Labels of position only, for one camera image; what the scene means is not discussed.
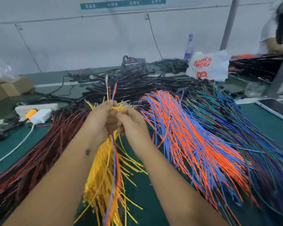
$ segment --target wall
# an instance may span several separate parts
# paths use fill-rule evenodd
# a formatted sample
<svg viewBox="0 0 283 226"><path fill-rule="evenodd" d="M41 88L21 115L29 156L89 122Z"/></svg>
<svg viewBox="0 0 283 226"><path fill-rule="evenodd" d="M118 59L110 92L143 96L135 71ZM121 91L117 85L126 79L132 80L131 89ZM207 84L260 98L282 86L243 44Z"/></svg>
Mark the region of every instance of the wall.
<svg viewBox="0 0 283 226"><path fill-rule="evenodd" d="M241 0L231 54L255 53L272 1ZM195 34L196 51L215 52L231 2L200 0L195 6L149 10L151 30L143 10L82 16L78 0L0 0L0 68L8 63L24 74L116 66L124 55L159 60L159 51L182 58L189 33Z"/></svg>

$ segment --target water bottle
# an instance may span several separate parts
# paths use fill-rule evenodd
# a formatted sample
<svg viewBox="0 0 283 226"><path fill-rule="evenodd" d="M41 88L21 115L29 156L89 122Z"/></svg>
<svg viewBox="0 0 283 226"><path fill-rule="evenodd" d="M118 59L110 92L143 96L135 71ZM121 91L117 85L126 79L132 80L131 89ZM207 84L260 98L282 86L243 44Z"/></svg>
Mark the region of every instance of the water bottle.
<svg viewBox="0 0 283 226"><path fill-rule="evenodd" d="M184 59L187 60L188 62L191 60L192 56L193 56L193 52L194 52L194 46L193 46L193 36L194 34L190 34L189 35L189 42L186 45L186 50L185 50L185 54L184 54Z"/></svg>

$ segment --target white cable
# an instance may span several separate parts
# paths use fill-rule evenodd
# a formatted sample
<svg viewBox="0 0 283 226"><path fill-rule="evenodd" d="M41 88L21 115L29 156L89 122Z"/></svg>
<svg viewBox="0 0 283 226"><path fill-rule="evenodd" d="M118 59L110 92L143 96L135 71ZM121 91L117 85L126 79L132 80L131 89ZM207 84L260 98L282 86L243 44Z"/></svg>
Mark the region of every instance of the white cable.
<svg viewBox="0 0 283 226"><path fill-rule="evenodd" d="M27 136L21 141L21 143L19 143L19 145L17 146L17 147L15 147L10 153L8 153L6 156L4 156L2 159L0 159L0 162L2 161L2 160L4 160L7 156L9 156L11 153L13 153L15 150L17 150L23 143L24 143L24 141L29 137L29 135L33 132L33 129L34 129L34 127L35 127L35 125L33 125L32 127L31 127L31 130L30 130L30 132L27 134Z"/></svg>

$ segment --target table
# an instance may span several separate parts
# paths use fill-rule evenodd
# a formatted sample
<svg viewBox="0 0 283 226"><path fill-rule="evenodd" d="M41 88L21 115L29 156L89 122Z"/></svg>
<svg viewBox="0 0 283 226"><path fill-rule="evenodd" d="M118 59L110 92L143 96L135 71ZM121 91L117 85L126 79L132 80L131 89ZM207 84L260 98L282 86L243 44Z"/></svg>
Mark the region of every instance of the table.
<svg viewBox="0 0 283 226"><path fill-rule="evenodd" d="M267 136L276 140L283 146L283 120L262 109L255 104L244 104L241 105L241 109L251 122L258 126ZM19 130L12 133L7 140L0 142L0 158L6 153L13 149L18 141L23 139L29 132L28 127L20 128ZM13 154L0 163L0 173L10 167L15 161L17 161L25 152L27 152L32 146L34 146L48 131L48 127L40 127L35 129L31 137ZM128 143L124 141L128 154L138 160L133 154L132 150L128 148ZM136 183L137 187L131 185L125 180L126 193L132 201L144 208L140 210L130 204L130 213L139 222L139 225L168 225L166 217L162 211L159 201L155 195L154 189L150 186L150 180L147 175L142 173L135 173L132 176L133 182ZM259 209L251 208L247 205L238 207L233 203L231 205L232 211L242 224L242 226L272 226L277 225L268 214L263 214ZM80 205L78 213L83 210L84 206ZM95 222L95 215L92 214L92 210L88 209L83 217L76 224L77 226L90 225L91 222ZM128 218L128 226L136 225L130 218Z"/></svg>

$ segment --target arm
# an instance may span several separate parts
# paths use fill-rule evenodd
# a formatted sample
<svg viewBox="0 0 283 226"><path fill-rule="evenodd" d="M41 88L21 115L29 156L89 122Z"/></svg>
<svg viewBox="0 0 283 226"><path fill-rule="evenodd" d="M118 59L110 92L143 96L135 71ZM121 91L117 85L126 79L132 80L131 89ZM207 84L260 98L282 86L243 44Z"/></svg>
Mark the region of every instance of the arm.
<svg viewBox="0 0 283 226"><path fill-rule="evenodd" d="M266 41L269 52L276 52L283 54L283 45L278 44L275 38L269 38Z"/></svg>
<svg viewBox="0 0 283 226"><path fill-rule="evenodd" d="M112 106L112 103L102 104L88 115L58 161L3 226L73 224L98 147L117 127L117 119L113 119L116 111L111 111Z"/></svg>
<svg viewBox="0 0 283 226"><path fill-rule="evenodd" d="M117 117L118 125L123 125L120 129L124 129L129 144L149 174L170 226L228 225L156 148L141 114L127 108L117 113Z"/></svg>

